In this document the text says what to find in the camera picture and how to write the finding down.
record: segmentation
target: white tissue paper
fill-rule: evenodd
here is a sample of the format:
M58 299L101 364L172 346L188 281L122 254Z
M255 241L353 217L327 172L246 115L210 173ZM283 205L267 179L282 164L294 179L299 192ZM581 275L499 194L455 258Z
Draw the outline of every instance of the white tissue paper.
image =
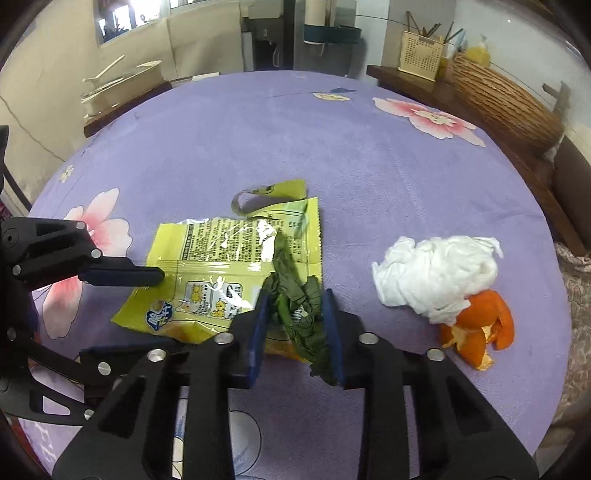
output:
M423 240L415 246L402 236L388 248L381 264L372 263L379 301L388 307L409 305L431 323L456 323L470 306L466 300L489 288L503 252L496 238L451 236Z

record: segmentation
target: purple tablecloth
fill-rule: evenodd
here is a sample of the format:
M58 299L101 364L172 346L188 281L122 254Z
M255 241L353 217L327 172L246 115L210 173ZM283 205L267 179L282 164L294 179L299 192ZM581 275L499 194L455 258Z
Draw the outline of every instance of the purple tablecloth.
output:
M349 100L312 95L333 89ZM493 287L512 310L515 343L492 351L496 364L489 371L458 363L533 452L556 409L570 345L566 295L544 215L483 131L470 130L485 147L457 131L436 138L421 128L428 115L392 115L377 108L374 97L403 99L355 80L303 72L234 74L184 85L95 135L47 184L31 215L64 218L110 192L109 218L128 222L127 255L143 261L158 224L232 216L230 201L239 190L304 178L309 195L320 199L324 285L368 329L414 352L437 346L437 329L411 310L380 305L370 263L381 261L401 235L418 241L497 237L505 258ZM101 241L109 241L108 233ZM125 252L127 245L119 247ZM93 345L145 341L110 322L128 294L84 285L71 327L40 321L43 343L74 358ZM46 295L35 294L40 312ZM310 378L307 366L274 357L265 359L252 391L233 391L230 400L231 409L247 412L261 432L260 455L245 475L356 477L360 392L330 388ZM23 424L51 469L73 430Z

